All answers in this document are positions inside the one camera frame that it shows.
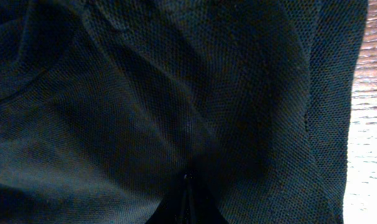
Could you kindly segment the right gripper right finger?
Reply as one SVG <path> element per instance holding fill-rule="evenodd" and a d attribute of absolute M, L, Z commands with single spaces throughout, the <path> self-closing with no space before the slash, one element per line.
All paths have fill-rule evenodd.
<path fill-rule="evenodd" d="M 188 178 L 188 219 L 190 224 L 228 224 L 205 184 L 194 177 Z"/>

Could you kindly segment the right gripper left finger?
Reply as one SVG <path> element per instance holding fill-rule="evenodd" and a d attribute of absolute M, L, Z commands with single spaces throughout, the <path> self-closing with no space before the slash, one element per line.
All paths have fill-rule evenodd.
<path fill-rule="evenodd" d="M 184 224 L 188 218 L 188 176 L 183 175 L 172 184 L 172 188 L 162 199 L 156 211 L 146 224 Z"/>

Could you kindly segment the black t-shirt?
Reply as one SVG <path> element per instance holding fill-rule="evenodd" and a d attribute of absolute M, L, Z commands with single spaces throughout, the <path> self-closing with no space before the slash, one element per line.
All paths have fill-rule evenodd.
<path fill-rule="evenodd" d="M 0 0 L 0 223 L 343 222 L 364 0 Z"/>

